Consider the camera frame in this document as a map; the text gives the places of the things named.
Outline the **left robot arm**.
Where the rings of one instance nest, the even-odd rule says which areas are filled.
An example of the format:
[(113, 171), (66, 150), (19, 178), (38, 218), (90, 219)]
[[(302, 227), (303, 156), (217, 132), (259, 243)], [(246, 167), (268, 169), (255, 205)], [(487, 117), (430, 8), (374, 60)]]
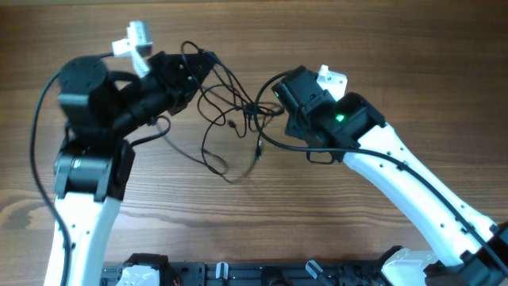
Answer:
[(140, 77), (111, 71), (103, 59), (77, 57), (60, 70), (59, 104), (67, 124), (54, 167), (57, 217), (46, 285), (99, 283), (134, 148), (165, 133), (133, 142), (127, 136), (184, 110), (217, 63), (213, 52), (203, 50), (159, 52)]

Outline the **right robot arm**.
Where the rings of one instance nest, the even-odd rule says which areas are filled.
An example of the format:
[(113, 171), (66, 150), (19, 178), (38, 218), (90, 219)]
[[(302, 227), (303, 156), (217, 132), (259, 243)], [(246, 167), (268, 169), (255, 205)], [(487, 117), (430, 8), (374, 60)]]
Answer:
[(392, 285), (498, 285), (507, 277), (507, 229), (470, 207), (405, 146), (345, 75), (322, 66), (285, 73), (272, 90), (289, 114), (286, 133), (304, 153), (333, 160), (376, 186), (419, 230), (426, 251), (397, 246), (380, 262)]

